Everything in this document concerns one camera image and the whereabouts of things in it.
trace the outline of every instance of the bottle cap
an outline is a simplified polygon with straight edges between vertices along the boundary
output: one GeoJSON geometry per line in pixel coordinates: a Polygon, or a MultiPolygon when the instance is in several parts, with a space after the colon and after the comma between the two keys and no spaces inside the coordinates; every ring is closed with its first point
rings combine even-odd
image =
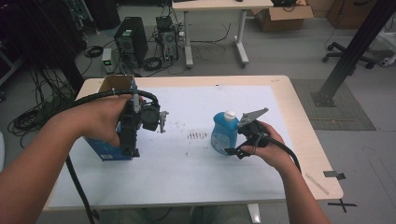
{"type": "Polygon", "coordinates": [[[227,110],[224,112],[224,118],[228,121],[235,119],[235,112],[232,110],[227,110]]]}

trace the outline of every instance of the person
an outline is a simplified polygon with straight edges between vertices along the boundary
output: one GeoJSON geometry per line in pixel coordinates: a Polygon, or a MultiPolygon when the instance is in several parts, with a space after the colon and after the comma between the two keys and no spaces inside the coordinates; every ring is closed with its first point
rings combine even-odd
{"type": "MultiPolygon", "coordinates": [[[[119,146],[115,127],[126,101],[131,98],[131,95],[110,96],[52,117],[22,154],[0,173],[0,223],[36,223],[71,147],[81,136],[119,146]]],[[[271,125],[263,122],[262,125],[275,140],[283,143],[271,125]]],[[[242,149],[253,152],[253,147],[242,149]]],[[[290,223],[330,223],[285,151],[270,143],[258,147],[255,155],[279,172],[290,223]]]]}

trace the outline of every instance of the cardboard box on floor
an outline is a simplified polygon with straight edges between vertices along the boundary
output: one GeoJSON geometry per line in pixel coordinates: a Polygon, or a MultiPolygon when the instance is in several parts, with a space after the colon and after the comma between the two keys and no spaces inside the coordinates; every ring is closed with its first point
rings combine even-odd
{"type": "Polygon", "coordinates": [[[254,20],[264,32],[300,30],[304,19],[314,18],[311,6],[252,9],[254,20]]]}
{"type": "MultiPolygon", "coordinates": [[[[133,76],[107,76],[105,77],[98,92],[115,90],[124,91],[131,89],[131,80],[133,76]]],[[[98,154],[102,161],[130,161],[131,156],[122,155],[121,148],[113,147],[109,143],[84,137],[92,149],[98,154]]]]}
{"type": "Polygon", "coordinates": [[[359,29],[376,0],[335,0],[328,20],[337,29],[359,29]]]}
{"type": "Polygon", "coordinates": [[[335,0],[306,0],[312,7],[315,18],[327,18],[335,0]]]}

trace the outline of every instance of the gray carpet floor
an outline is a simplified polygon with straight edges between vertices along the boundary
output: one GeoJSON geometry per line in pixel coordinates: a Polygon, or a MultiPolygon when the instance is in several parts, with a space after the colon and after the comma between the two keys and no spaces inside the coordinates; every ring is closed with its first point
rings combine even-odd
{"type": "Polygon", "coordinates": [[[315,130],[375,131],[373,123],[345,83],[332,98],[334,106],[316,106],[311,93],[319,92],[324,82],[322,79],[291,81],[315,130]]]}

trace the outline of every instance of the forearm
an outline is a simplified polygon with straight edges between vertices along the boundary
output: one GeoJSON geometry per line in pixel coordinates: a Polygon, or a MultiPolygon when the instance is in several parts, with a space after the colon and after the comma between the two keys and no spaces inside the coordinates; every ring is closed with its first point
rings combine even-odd
{"type": "Polygon", "coordinates": [[[76,127],[55,117],[0,174],[0,223],[35,223],[77,137],[76,127]]]}
{"type": "Polygon", "coordinates": [[[330,223],[294,164],[279,173],[285,188],[290,223],[330,223]]]}

